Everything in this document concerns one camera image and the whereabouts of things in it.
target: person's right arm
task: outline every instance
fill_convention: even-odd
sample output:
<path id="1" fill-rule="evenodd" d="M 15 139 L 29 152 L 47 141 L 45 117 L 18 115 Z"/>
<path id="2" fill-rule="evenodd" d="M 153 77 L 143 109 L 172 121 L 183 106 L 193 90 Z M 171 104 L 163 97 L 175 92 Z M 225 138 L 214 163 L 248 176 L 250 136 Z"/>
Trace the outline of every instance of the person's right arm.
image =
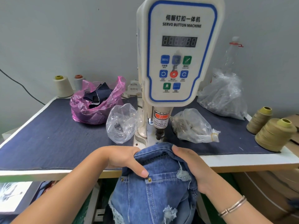
<path id="1" fill-rule="evenodd" d="M 174 154 L 182 158 L 191 173 L 195 176 L 198 191 L 204 193 L 212 202 L 218 212 L 233 206 L 242 198 L 227 181 L 213 171 L 194 151 L 187 148 L 172 147 Z M 271 224 L 260 212 L 258 212 L 248 201 L 237 210 L 223 217 L 227 224 Z"/>

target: hand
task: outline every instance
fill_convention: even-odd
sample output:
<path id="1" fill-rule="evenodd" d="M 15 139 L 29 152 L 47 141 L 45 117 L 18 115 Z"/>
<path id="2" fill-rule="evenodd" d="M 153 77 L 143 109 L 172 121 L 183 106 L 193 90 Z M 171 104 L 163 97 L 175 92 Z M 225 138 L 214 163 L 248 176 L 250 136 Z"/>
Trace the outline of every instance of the hand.
<path id="1" fill-rule="evenodd" d="M 140 151 L 138 147 L 112 145 L 99 149 L 103 149 L 106 154 L 108 159 L 107 169 L 128 167 L 140 177 L 148 177 L 148 171 L 134 158 L 134 155 Z"/>
<path id="2" fill-rule="evenodd" d="M 172 151 L 188 164 L 191 173 L 197 180 L 198 191 L 206 194 L 216 173 L 193 150 L 173 145 Z"/>

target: person's left arm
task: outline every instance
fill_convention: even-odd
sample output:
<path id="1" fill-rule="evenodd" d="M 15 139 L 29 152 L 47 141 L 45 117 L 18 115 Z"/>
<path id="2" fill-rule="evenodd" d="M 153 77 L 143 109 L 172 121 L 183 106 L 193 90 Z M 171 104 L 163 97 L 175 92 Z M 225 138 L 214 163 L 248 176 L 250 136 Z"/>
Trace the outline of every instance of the person's left arm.
<path id="1" fill-rule="evenodd" d="M 72 223 L 105 168 L 129 167 L 140 177 L 147 170 L 135 159 L 138 147 L 107 146 L 92 152 L 67 176 L 34 201 L 12 224 Z"/>

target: servo button machine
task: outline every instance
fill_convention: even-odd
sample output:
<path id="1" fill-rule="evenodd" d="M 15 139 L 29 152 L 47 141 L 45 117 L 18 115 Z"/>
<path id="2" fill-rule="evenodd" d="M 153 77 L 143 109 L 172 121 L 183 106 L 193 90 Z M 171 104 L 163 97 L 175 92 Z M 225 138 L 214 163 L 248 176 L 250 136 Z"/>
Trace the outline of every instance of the servo button machine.
<path id="1" fill-rule="evenodd" d="M 161 141 L 173 107 L 191 103 L 223 23 L 223 0 L 145 0 L 137 10 L 143 123 L 136 139 Z"/>

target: digital display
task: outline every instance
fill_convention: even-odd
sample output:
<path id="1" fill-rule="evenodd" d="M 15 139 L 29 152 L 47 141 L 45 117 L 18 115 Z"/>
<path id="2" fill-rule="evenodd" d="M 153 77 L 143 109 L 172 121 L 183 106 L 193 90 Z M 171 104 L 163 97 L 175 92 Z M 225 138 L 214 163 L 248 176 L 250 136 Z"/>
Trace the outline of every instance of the digital display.
<path id="1" fill-rule="evenodd" d="M 162 46 L 170 47 L 195 47 L 197 37 L 163 36 Z"/>

